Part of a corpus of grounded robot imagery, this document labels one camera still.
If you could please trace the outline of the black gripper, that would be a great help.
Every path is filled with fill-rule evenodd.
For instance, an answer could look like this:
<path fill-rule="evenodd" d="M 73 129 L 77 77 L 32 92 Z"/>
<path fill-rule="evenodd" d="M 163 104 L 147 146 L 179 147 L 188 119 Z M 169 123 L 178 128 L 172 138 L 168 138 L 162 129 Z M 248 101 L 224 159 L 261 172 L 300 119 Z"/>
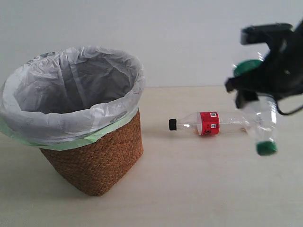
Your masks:
<path fill-rule="evenodd" d="M 267 94 L 276 101 L 302 94 L 303 24 L 292 28 L 285 38 L 267 45 L 269 52 L 259 66 L 226 80 L 228 93 L 240 89 Z"/>

